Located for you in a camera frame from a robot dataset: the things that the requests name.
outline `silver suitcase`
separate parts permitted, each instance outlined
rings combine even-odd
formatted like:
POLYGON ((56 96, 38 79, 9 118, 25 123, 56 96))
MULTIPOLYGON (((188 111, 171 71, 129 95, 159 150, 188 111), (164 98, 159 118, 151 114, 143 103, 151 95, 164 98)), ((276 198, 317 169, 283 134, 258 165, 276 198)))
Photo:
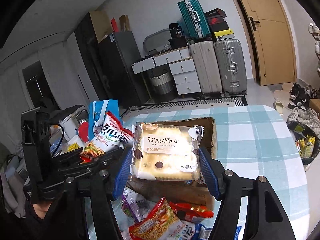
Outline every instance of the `silver suitcase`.
POLYGON ((247 94, 247 75, 241 43, 237 39, 217 41, 214 44, 225 95, 247 94))
POLYGON ((195 63, 201 92, 203 94, 221 93, 222 85, 213 41, 202 41, 190 45, 190 53, 195 63))

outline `checkered tablecloth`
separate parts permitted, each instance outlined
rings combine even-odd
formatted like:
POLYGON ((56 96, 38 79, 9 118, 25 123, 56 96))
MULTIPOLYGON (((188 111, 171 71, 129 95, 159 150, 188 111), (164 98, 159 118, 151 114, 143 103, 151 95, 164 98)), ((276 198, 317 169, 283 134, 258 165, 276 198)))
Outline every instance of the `checkered tablecloth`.
MULTIPOLYGON (((217 126, 217 159, 239 176, 267 177, 290 219, 297 240, 304 240, 309 227, 309 202, 305 172, 286 123, 269 106, 214 107, 198 110, 140 114, 125 122, 159 122, 213 117, 217 126)), ((215 214, 220 202, 215 203, 215 214)), ((247 198, 239 217, 244 226, 247 198)))

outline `black trash bag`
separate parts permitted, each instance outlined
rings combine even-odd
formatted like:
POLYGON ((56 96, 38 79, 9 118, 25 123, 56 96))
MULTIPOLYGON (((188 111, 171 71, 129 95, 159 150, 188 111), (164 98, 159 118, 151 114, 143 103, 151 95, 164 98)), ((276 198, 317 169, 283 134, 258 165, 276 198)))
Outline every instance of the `black trash bag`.
POLYGON ((291 130, 294 133, 294 136, 296 137, 296 139, 301 138, 301 133, 304 135, 304 137, 306 137, 307 135, 311 135, 316 138, 311 157, 310 158, 302 158, 301 157, 303 165, 310 164, 319 154, 320 139, 316 136, 315 132, 310 127, 308 127, 307 125, 305 125, 301 122, 287 122, 287 126, 288 126, 289 130, 291 130))

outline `metal bolt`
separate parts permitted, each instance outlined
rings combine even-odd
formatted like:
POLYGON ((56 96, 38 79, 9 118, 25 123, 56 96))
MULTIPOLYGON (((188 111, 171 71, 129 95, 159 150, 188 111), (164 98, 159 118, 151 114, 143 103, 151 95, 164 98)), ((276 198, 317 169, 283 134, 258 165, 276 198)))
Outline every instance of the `metal bolt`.
POLYGON ((99 171, 99 175, 101 176, 101 177, 104 177, 104 176, 106 176, 108 174, 108 172, 106 171, 106 170, 101 170, 101 171, 99 171))
POLYGON ((227 176, 232 176, 233 175, 233 171, 232 170, 225 170, 224 174, 226 174, 227 176))
POLYGON ((266 177, 264 177, 264 176, 259 176, 259 180, 261 182, 266 182, 267 181, 266 177))
POLYGON ((66 182, 67 182, 67 183, 71 183, 71 182, 73 182, 74 180, 75 180, 74 177, 67 177, 66 182))

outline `blue gift bag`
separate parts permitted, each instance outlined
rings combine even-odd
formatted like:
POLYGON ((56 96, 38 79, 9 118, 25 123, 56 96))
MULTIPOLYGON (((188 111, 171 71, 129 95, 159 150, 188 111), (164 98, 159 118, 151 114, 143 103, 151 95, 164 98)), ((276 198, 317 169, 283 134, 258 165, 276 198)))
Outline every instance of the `blue gift bag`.
POLYGON ((110 111, 120 119, 118 100, 94 101, 89 106, 89 141, 97 136, 102 129, 106 113, 110 111))

